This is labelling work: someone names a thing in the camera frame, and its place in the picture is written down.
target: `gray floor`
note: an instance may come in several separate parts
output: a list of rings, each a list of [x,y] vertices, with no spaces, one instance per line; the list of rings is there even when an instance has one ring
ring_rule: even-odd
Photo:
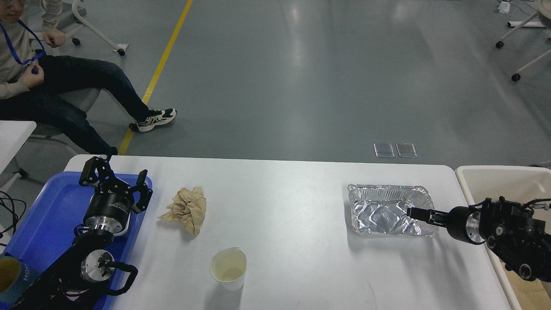
[[[514,3],[532,13],[520,0]],[[62,54],[120,65],[148,87],[184,0],[87,1],[88,29]],[[176,107],[171,125],[134,134],[127,155],[367,163],[529,165],[551,160],[549,31],[522,29],[494,47],[508,20],[495,0],[194,0],[149,106]],[[102,94],[89,113],[119,146],[128,116]],[[418,158],[382,159],[373,143],[413,143]],[[65,149],[23,146],[20,164],[46,181]],[[30,180],[10,190],[31,204]]]

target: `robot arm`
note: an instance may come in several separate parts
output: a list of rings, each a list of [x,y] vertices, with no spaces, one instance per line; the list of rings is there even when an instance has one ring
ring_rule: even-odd
[[[551,282],[551,235],[545,233],[544,221],[532,218],[532,205],[549,200],[520,204],[501,196],[474,206],[455,207],[448,213],[412,207],[407,215],[445,227],[454,239],[471,244],[486,242],[508,270],[526,281]]]
[[[92,186],[94,195],[83,218],[74,229],[75,238],[66,250],[48,267],[11,306],[11,309],[91,309],[101,295],[118,296],[132,286],[138,269],[114,261],[104,248],[114,237],[124,234],[131,211],[146,210],[153,191],[147,187],[142,171],[135,186],[117,178],[109,160],[89,159],[79,184]],[[133,194],[139,192],[139,200]],[[116,269],[128,272],[122,288],[109,289],[110,277]]]

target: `white sneaker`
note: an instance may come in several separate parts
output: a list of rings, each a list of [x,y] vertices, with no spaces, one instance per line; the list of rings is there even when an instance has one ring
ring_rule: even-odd
[[[158,125],[170,123],[176,117],[176,109],[169,108],[165,110],[151,110],[150,117],[143,122],[136,122],[137,129],[140,132],[148,132]]]

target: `white desk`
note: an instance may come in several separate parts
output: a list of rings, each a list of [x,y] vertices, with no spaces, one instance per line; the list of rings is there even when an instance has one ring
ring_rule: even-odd
[[[482,246],[445,231],[370,238],[350,227],[349,183],[422,185],[439,210],[466,205],[446,166],[114,156],[111,168],[147,169],[154,190],[127,261],[138,277],[113,309],[509,309]],[[180,187],[194,186],[207,198],[196,237],[158,219]],[[209,273],[229,247],[248,260],[235,292]]]
[[[35,128],[33,121],[0,120],[0,172],[4,171]]]

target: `white bin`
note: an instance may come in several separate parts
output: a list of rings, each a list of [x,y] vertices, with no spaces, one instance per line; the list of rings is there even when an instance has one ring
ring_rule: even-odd
[[[535,198],[551,198],[551,170],[547,168],[498,165],[461,166],[455,170],[455,174],[469,205],[482,202],[486,197],[497,199],[499,196],[503,196],[506,200],[520,203],[529,202]],[[533,217],[545,221],[545,232],[551,233],[551,211],[536,209]],[[511,308],[520,309],[516,298],[518,297],[523,305],[523,310],[532,309],[530,298],[523,294],[526,286],[536,286],[536,289],[540,287],[544,293],[539,280],[535,283],[526,282],[515,277],[515,274],[511,275],[510,272],[507,272],[516,294],[515,297],[499,259],[491,251],[488,253]],[[548,284],[545,286],[551,296],[551,287],[547,287]]]

